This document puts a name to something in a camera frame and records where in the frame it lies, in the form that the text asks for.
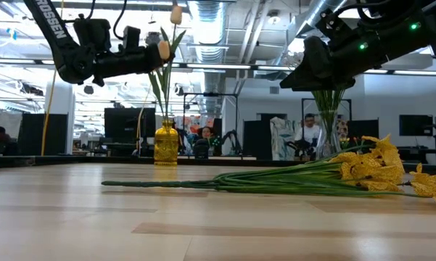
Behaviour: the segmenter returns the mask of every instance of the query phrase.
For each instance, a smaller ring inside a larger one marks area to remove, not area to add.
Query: bundle of flower stems
[[[234,193],[299,194],[324,196],[401,195],[436,200],[436,176],[422,173],[421,165],[412,181],[403,182],[404,169],[398,150],[388,138],[363,137],[376,142],[368,154],[341,152],[315,162],[270,170],[224,173],[203,181],[123,182],[104,181],[104,186],[214,189]],[[415,194],[400,186],[413,186]]]

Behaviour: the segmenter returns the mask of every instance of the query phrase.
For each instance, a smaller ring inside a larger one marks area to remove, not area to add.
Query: ceiling
[[[53,0],[54,6],[60,7],[61,0]],[[185,4],[185,1],[178,0],[179,4]],[[247,25],[252,16],[252,7],[259,0],[223,0],[226,4],[226,21],[225,21],[225,37],[222,40],[222,48],[225,49],[222,63],[242,63],[239,57],[241,54],[242,43],[244,43]],[[141,29],[141,45],[144,45],[144,39],[149,32],[159,32],[163,28],[171,37],[173,35],[173,26],[169,21],[170,17],[170,0],[129,0],[127,9],[120,20],[117,29],[118,34],[121,34],[124,27],[127,25]],[[267,10],[276,10],[279,14],[280,21],[276,24],[268,22],[267,13],[263,13],[263,5],[258,8],[257,19],[252,30],[252,36],[255,36],[255,31],[258,28],[258,21],[262,19],[261,31],[256,37],[258,38],[257,45],[252,52],[248,51],[244,55],[248,57],[250,63],[274,61],[281,56],[287,46],[286,32],[290,29],[291,21],[294,17],[308,10],[310,0],[267,0]],[[78,14],[90,12],[91,0],[65,0],[65,8],[62,10],[62,18],[64,20],[72,20],[78,17]],[[107,19],[111,26],[115,24],[120,9],[123,5],[121,0],[97,0],[92,18]],[[345,14],[346,16],[355,16],[355,14]],[[186,30],[186,34],[176,52],[175,62],[197,62],[197,47],[194,37],[197,37],[196,23],[192,16],[185,12],[182,17],[182,23],[178,27],[178,32]],[[75,33],[71,24],[67,25],[70,34],[75,38]],[[213,32],[210,30],[201,30],[200,32],[209,33],[210,35],[200,37],[213,37]],[[120,41],[114,37],[111,30],[112,51],[117,51],[117,46]],[[23,1],[18,0],[3,0],[0,1],[0,58],[20,58],[20,59],[52,59],[52,53],[46,42],[42,32],[33,21],[33,18],[26,8]],[[402,65],[409,65],[409,61],[403,60]],[[412,65],[412,67],[425,68],[424,65]],[[178,71],[172,74],[171,88],[181,86],[185,92],[203,92],[205,90],[205,74],[209,72],[200,71]],[[225,73],[225,78],[235,78],[235,72],[218,71],[212,73]],[[43,93],[46,91],[47,83],[52,79],[54,71],[44,67],[29,67],[29,66],[4,66],[0,65],[0,97],[2,98],[29,98],[35,97],[32,94],[24,94],[20,92],[18,81],[27,83],[35,88],[41,89]],[[106,79],[105,87],[98,87],[91,84],[91,79],[88,79],[84,85],[75,86],[76,101],[93,100],[93,102],[78,102],[76,104],[77,120],[80,120],[81,125],[84,121],[92,122],[100,120],[103,109],[112,107],[113,99],[126,100],[125,106],[141,107],[144,100],[147,100],[149,106],[152,105],[154,97],[149,93],[150,84],[146,75],[123,75],[114,78]],[[85,94],[83,89],[86,85],[91,85],[94,88],[94,94]],[[269,88],[270,86],[278,86],[277,82],[270,82],[264,79],[249,79],[243,85],[241,92],[242,97],[254,97],[261,95],[264,97],[266,91],[253,91],[252,88],[258,86],[260,88]],[[223,91],[232,91],[234,88],[224,88]],[[291,91],[281,90],[279,95],[271,96],[272,99],[278,97],[287,97]],[[172,94],[171,109],[174,114],[182,115],[182,96]],[[190,114],[199,114],[209,112],[211,107],[212,112],[220,112],[221,102],[207,101],[202,97],[196,97],[191,102],[191,108],[188,111]],[[26,112],[43,112],[44,103],[42,101],[0,101],[0,110],[16,109]]]

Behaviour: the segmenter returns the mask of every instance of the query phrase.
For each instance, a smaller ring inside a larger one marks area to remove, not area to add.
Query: white wall
[[[436,70],[436,60],[428,70]],[[381,137],[391,134],[396,146],[434,148],[432,137],[399,135],[399,115],[436,116],[436,77],[365,75],[364,119],[379,118]],[[434,162],[435,156],[428,156]]]

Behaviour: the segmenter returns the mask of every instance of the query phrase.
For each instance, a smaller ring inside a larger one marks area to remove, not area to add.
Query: robotic arm
[[[436,0],[366,0],[321,12],[316,27],[329,38],[304,40],[301,64],[280,83],[293,91],[335,90],[355,84],[354,76],[379,69],[385,62],[430,46],[436,58]],[[371,17],[363,8],[367,8]],[[351,29],[338,16],[357,9],[358,27]]]
[[[50,0],[24,2],[49,42],[59,76],[68,83],[82,84],[93,75],[93,82],[103,86],[104,78],[149,73],[173,59],[169,50],[159,50],[156,44],[138,46],[140,30],[129,26],[124,30],[123,45],[119,46],[118,52],[112,53],[109,22],[84,19],[83,15],[74,21],[79,45],[68,33]]]

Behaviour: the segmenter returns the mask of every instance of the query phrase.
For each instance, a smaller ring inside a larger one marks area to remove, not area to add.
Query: workstation
[[[435,175],[436,0],[0,1],[0,261],[436,260]]]

